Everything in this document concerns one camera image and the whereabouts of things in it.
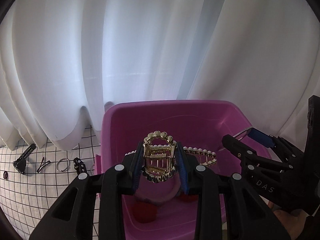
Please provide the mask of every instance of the human hand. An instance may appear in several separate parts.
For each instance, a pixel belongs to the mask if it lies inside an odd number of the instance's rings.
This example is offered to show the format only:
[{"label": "human hand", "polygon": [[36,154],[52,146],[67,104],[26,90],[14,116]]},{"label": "human hand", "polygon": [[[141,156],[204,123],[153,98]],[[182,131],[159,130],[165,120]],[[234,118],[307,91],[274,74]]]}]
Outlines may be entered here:
[{"label": "human hand", "polygon": [[[272,209],[273,206],[274,204],[271,201],[269,201],[268,207]],[[306,217],[308,216],[308,214],[305,213],[303,210],[301,210],[297,217],[283,210],[276,210],[273,213],[276,215],[281,224],[287,230],[291,239],[297,239],[304,228],[304,224],[306,222]]]}]

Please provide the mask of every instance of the curtain fold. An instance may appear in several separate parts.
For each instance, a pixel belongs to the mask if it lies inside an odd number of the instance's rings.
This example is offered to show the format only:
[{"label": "curtain fold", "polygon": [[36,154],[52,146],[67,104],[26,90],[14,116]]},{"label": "curtain fold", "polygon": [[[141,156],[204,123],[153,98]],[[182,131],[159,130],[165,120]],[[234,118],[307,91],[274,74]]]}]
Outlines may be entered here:
[{"label": "curtain fold", "polygon": [[67,150],[88,124],[99,137],[111,104],[220,99],[303,148],[319,35],[305,0],[16,0],[0,25],[0,137]]}]

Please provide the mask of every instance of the metal spring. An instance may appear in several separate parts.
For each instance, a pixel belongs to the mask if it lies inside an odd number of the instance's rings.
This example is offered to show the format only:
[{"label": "metal spring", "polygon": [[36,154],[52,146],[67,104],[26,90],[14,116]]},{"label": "metal spring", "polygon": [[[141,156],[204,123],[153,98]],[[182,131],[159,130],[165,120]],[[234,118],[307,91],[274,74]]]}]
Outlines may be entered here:
[{"label": "metal spring", "polygon": [[149,159],[151,161],[153,160],[165,160],[167,158],[167,154],[166,153],[161,153],[161,154],[152,154],[150,155]]}]

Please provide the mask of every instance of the grid tablecloth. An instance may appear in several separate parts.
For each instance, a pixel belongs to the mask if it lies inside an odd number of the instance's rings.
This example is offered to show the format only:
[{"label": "grid tablecloth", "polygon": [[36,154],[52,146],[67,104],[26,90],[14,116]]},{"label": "grid tablecloth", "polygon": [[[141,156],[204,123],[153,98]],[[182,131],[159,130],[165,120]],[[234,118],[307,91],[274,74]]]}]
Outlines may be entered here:
[{"label": "grid tablecloth", "polygon": [[[27,158],[26,175],[22,175],[15,170],[12,162],[27,148],[28,145],[23,139],[18,142],[13,151],[7,147],[0,148],[0,207],[23,239],[29,239],[40,219],[76,177],[73,167],[74,158],[82,159],[88,173],[91,174],[89,170],[94,164],[94,156],[100,153],[100,143],[91,127],[84,130],[80,143],[70,151],[59,151],[48,140],[43,148],[36,148]],[[52,163],[40,173],[36,173],[43,157],[45,161],[50,160]],[[56,171],[56,163],[62,158],[70,160],[68,171]],[[66,161],[61,162],[59,169],[63,169],[66,165]],[[4,171],[9,173],[8,180],[3,178]],[[93,220],[93,240],[98,240],[99,206],[100,202],[97,197]]]}]

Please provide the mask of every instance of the gold bead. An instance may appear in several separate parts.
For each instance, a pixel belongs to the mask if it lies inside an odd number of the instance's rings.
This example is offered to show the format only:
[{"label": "gold bead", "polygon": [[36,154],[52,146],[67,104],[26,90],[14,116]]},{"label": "gold bead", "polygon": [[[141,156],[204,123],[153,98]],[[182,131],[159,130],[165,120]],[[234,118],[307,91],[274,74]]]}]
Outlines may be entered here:
[{"label": "gold bead", "polygon": [[166,138],[167,136],[168,136],[168,134],[166,132],[160,133],[160,137],[161,138]]}]

